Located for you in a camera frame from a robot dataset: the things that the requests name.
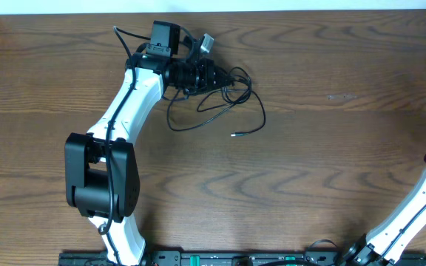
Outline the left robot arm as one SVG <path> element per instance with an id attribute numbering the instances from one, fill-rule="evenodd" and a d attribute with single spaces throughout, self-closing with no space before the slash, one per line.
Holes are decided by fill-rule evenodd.
<path id="1" fill-rule="evenodd" d="M 189 97 L 225 83 L 226 75 L 207 58 L 214 39 L 182 37 L 184 30 L 154 21 L 144 43 L 126 52 L 124 81 L 103 116 L 64 145 L 67 204 L 96 226 L 115 265 L 147 263 L 134 215 L 140 194 L 134 145 L 148 114 L 170 86 Z"/>

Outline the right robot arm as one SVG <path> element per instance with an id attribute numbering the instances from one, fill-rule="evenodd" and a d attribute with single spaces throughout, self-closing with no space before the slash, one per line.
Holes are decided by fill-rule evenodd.
<path id="1" fill-rule="evenodd" d="M 425 225 L 426 168 L 390 216 L 350 246 L 336 264 L 396 265 L 406 246 Z"/>

